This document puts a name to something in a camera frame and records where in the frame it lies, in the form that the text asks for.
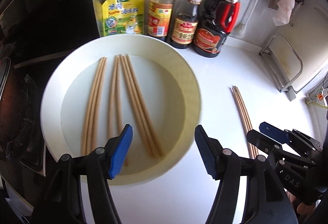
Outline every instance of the bottle handle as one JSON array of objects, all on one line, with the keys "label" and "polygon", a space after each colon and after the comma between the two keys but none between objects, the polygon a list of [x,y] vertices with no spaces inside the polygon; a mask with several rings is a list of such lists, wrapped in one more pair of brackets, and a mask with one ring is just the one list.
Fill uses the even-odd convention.
[{"label": "bottle handle", "polygon": [[240,3],[236,2],[234,4],[234,8],[233,8],[233,12],[232,12],[232,19],[229,22],[228,26],[225,25],[225,22],[228,17],[231,5],[227,5],[226,8],[224,9],[224,12],[223,12],[222,18],[221,18],[221,22],[220,22],[222,28],[224,29],[224,32],[229,33],[232,31],[232,28],[233,28],[234,24],[236,23],[236,20],[238,17],[239,7],[240,7]]}]

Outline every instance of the pot lid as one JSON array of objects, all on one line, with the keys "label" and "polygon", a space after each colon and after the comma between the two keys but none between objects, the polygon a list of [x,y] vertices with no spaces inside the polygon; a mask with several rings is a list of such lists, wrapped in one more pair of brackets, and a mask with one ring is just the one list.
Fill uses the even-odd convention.
[{"label": "pot lid", "polygon": [[8,78],[10,64],[11,64],[11,60],[9,57],[5,57],[0,62],[0,100]]}]

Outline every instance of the bundle of chopsticks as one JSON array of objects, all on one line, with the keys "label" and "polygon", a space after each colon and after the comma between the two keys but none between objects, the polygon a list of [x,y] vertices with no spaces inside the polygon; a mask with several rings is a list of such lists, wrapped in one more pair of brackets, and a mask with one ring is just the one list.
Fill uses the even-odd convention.
[{"label": "bundle of chopsticks", "polygon": [[[101,100],[101,90],[103,87],[105,68],[107,58],[102,57],[99,61],[96,74],[91,86],[90,96],[87,105],[87,111],[83,127],[81,154],[88,155],[97,144],[97,128],[99,117],[99,106]],[[112,78],[110,81],[109,104],[108,104],[108,139],[114,137],[113,133],[113,115],[116,108],[116,126],[117,135],[123,130],[122,105],[120,98],[120,67],[122,66],[125,82],[128,88],[129,98],[132,104],[134,116],[137,120],[137,126],[145,145],[146,153],[152,158],[164,156],[163,149],[158,140],[156,131],[150,119],[146,103],[141,93],[136,74],[132,67],[128,55],[116,56]],[[124,164],[128,165],[128,157],[125,158]]]},{"label": "bundle of chopsticks", "polygon": [[[252,130],[253,127],[252,127],[251,120],[249,118],[244,100],[243,100],[237,86],[233,86],[231,88],[231,91],[232,91],[233,97],[236,101],[236,104],[237,104],[237,107],[239,110],[239,114],[241,117],[241,121],[243,123],[245,135],[247,135],[247,132]],[[259,155],[258,149],[254,145],[250,144],[249,142],[247,142],[247,146],[248,146],[248,153],[249,153],[250,157],[252,159],[255,159]]]}]

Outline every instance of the pot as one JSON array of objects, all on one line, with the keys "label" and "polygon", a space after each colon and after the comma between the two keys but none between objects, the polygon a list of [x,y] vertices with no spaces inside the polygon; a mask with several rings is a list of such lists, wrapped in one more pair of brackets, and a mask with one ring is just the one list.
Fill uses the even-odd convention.
[{"label": "pot", "polygon": [[17,159],[31,139],[35,116],[32,98],[37,94],[35,83],[22,71],[11,66],[5,57],[0,63],[0,159]]}]

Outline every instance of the barcode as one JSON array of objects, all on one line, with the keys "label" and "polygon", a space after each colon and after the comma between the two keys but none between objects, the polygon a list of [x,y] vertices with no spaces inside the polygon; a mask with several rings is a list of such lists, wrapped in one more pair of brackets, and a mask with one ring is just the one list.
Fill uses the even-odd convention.
[{"label": "barcode", "polygon": [[164,36],[165,27],[157,27],[157,36]]}]

